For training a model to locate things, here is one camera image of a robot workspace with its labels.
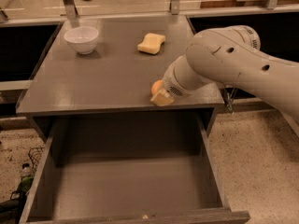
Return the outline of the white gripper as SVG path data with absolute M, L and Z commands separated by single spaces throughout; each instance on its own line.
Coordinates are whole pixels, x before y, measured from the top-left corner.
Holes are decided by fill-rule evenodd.
M 163 84 L 164 89 L 156 91 L 150 99 L 157 106 L 171 105 L 173 97 L 183 98 L 193 94 L 200 88 L 200 77 L 187 63 L 172 63 L 164 74 Z

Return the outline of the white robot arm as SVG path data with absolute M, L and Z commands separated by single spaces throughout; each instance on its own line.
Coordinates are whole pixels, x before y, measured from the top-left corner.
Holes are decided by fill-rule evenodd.
M 299 63 L 268 55 L 260 47 L 258 34 L 245 25 L 203 30 L 152 85 L 150 101 L 171 105 L 215 81 L 299 119 Z

